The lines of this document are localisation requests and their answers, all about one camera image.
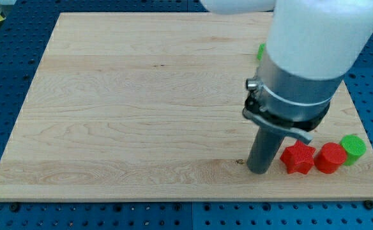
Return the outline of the green block behind arm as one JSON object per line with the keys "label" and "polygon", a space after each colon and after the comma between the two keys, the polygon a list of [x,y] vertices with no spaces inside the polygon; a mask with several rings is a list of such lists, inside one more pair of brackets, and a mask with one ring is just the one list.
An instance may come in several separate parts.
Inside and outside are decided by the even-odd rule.
{"label": "green block behind arm", "polygon": [[262,60],[265,48],[266,48],[266,44],[265,43],[261,43],[259,45],[259,48],[258,48],[258,51],[257,51],[257,55],[256,55],[256,58],[257,58],[258,61]]}

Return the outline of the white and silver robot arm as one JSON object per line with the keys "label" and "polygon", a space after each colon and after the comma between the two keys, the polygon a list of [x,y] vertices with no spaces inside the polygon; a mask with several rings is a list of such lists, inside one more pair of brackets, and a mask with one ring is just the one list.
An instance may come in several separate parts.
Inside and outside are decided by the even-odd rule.
{"label": "white and silver robot arm", "polygon": [[344,74],[373,33],[373,0],[204,0],[219,15],[273,12],[263,58],[244,116],[259,126],[257,138],[294,137],[326,114]]}

